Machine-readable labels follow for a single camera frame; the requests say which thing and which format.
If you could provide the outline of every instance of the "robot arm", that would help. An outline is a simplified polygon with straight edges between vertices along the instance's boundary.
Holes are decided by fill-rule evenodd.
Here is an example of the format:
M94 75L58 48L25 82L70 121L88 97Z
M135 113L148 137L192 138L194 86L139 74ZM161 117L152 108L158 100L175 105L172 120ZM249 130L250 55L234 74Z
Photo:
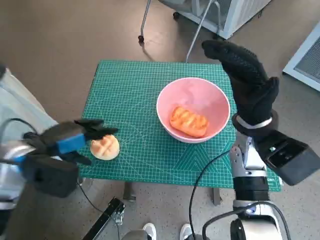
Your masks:
M38 191L67 197L77 185L77 163L91 164L76 150L89 140L101 139L118 131L117 128L103 127L102 123L103 120L81 119L57 124L40 135L29 132L24 135L24 140L8 142L1 147L0 163L14 165L11 177L16 176L16 180L22 175Z
M279 80L267 77L254 53L227 41L209 40L202 47L208 58L221 62L237 107L232 117L236 141L229 153L235 190L233 209L248 209L240 211L231 223L231 239L281 240L273 209L276 206L265 204L270 202L267 166L287 184L295 185L320 168L320 159L307 144L277 131L278 115L272 105ZM203 239L211 223L213 220L204 225Z

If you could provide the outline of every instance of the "table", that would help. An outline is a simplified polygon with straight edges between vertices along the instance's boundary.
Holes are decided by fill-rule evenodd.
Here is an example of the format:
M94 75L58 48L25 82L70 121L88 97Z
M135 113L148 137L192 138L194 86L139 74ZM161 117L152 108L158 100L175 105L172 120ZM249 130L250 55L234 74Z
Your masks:
M102 60L96 69L83 118L104 119L119 128L119 156L111 161L94 158L88 146L79 152L92 160L80 166L82 177L194 185L202 168L231 148L235 129L228 122L211 140L187 144L175 140L162 127L156 112L160 91L170 82L198 77L218 85L227 95L231 114L236 112L228 75L218 64ZM279 178L268 171L271 191L280 191ZM229 157L218 159L203 175L199 186L232 188Z

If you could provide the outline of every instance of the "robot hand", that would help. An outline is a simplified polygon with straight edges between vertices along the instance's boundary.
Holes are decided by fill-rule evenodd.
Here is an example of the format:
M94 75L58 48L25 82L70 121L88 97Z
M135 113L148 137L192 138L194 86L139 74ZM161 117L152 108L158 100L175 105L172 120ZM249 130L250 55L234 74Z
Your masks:
M238 116L250 126L270 119L272 104L279 92L279 79L267 77L257 56L228 41L207 40L202 48L205 56L219 60L228 74Z
M2 147L3 151L15 154L10 154L10 157L0 162L18 165L24 179L38 191L56 197L67 197L77 185L77 163L91 165L90 159L76 151L89 140L101 139L118 131L117 128L103 127L103 122L81 119L57 124L42 134L26 133L20 143ZM28 149L27 152L18 151L22 145L23 149Z

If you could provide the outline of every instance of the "white shoe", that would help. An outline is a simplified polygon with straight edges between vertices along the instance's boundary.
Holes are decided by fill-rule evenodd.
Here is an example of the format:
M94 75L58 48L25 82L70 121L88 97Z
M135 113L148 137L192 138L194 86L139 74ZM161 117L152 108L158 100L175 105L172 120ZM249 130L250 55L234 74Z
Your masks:
M157 240L157 231L153 223L147 223L143 226L142 229L146 231L146 233L152 238L152 240Z
M186 240L190 235L192 235L191 226L189 223L186 223L182 226L180 231L180 240Z

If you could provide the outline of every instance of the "bread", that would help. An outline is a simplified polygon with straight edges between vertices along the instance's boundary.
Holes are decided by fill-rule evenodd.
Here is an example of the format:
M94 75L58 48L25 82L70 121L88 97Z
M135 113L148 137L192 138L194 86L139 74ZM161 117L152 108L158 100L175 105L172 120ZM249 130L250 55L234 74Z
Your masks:
M205 116L195 114L181 106L173 110L170 124L173 128L195 138L203 137L209 126Z
M112 160L120 152L119 142L113 135L105 135L100 140L92 140L90 151L93 156L101 160Z

